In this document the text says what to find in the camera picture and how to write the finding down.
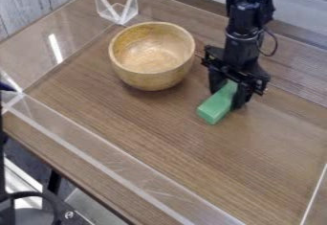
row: green block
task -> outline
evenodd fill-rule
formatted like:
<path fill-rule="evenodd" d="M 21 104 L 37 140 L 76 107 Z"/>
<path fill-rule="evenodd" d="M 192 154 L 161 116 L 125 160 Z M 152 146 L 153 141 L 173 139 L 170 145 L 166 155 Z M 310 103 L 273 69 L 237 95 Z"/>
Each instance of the green block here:
<path fill-rule="evenodd" d="M 237 84 L 229 80 L 220 91 L 197 107 L 196 114 L 208 124 L 216 124 L 229 112 L 236 90 Z"/>

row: clear plastic piece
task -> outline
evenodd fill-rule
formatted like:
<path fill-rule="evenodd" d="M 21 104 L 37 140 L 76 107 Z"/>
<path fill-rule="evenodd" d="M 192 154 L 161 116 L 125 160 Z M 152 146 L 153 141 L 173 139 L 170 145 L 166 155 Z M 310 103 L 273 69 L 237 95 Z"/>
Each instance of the clear plastic piece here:
<path fill-rule="evenodd" d="M 327 224 L 327 165 L 321 171 L 312 199 L 306 207 L 300 225 Z"/>
<path fill-rule="evenodd" d="M 1 79 L 22 91 L 113 24 L 97 15 L 94 0 L 73 0 L 1 43 Z"/>
<path fill-rule="evenodd" d="M 3 107 L 181 224 L 242 224 L 106 139 L 29 96 L 23 95 Z"/>
<path fill-rule="evenodd" d="M 96 0 L 100 17 L 124 25 L 137 15 L 137 0 L 128 0 L 125 5 L 110 5 L 106 0 Z"/>

